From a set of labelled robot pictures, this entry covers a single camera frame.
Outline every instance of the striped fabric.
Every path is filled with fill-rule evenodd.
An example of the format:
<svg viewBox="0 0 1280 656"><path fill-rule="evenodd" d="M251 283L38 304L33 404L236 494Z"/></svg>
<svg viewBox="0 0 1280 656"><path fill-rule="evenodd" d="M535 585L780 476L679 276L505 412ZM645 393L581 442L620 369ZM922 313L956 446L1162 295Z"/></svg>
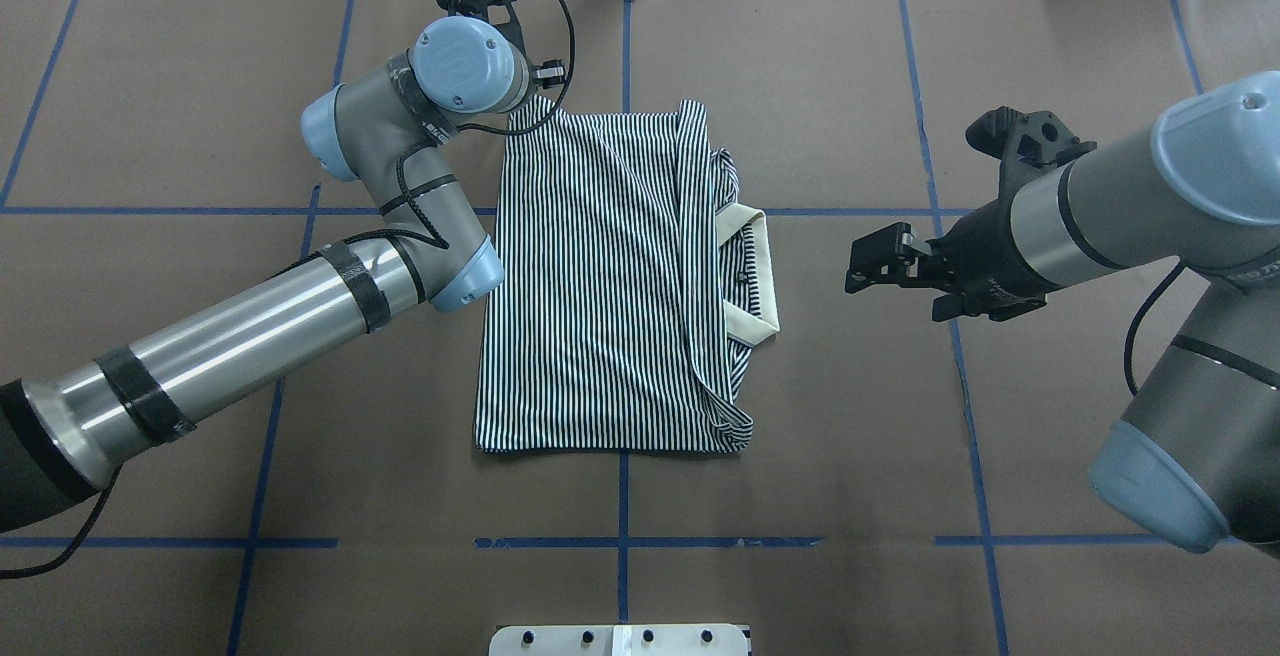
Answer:
<svg viewBox="0 0 1280 656"><path fill-rule="evenodd" d="M521 128L549 101L512 115ZM568 114L507 142L476 405L485 451L631 448L732 452L750 347L722 300L759 315L749 228L717 247L737 200L707 113Z"/></svg>

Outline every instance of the black and white striped cloth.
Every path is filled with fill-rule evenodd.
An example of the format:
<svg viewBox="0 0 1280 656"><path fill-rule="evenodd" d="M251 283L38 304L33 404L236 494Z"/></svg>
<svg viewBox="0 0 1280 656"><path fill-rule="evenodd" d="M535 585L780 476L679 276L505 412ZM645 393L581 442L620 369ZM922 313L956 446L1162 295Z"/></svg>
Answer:
<svg viewBox="0 0 1280 656"><path fill-rule="evenodd" d="M512 128L548 108L535 99ZM495 229L507 282L489 300L476 446L744 448L753 422L735 400L777 314L763 214L737 191L694 101L562 111L509 138ZM736 333L742 322L755 333Z"/></svg>

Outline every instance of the light blue cap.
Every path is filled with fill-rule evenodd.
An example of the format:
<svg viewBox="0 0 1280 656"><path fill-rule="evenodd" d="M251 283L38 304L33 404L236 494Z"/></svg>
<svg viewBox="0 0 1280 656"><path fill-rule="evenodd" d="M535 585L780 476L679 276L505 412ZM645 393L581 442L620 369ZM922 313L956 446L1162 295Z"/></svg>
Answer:
<svg viewBox="0 0 1280 656"><path fill-rule="evenodd" d="M516 79L516 55L493 26L465 15L428 24L408 55L426 97L451 111L493 109Z"/></svg>
<svg viewBox="0 0 1280 656"><path fill-rule="evenodd" d="M334 86L302 109L302 140L307 144L307 151L320 161L320 168L338 181L356 181L360 177L347 165L347 158L342 155L342 146L338 144L338 90L342 87L342 83Z"/></svg>
<svg viewBox="0 0 1280 656"><path fill-rule="evenodd" d="M476 249L467 265L462 266L453 281L431 299L431 305L442 314L456 311L498 288L506 277L502 261L498 260L498 251L494 251L493 241L485 236L484 243Z"/></svg>
<svg viewBox="0 0 1280 656"><path fill-rule="evenodd" d="M1089 484L1112 509L1192 554L1226 538L1226 516L1196 479L1151 437L1116 422L1102 446Z"/></svg>
<svg viewBox="0 0 1280 656"><path fill-rule="evenodd" d="M1151 154L1197 209L1244 226L1280 226L1280 70L1242 78L1169 109Z"/></svg>

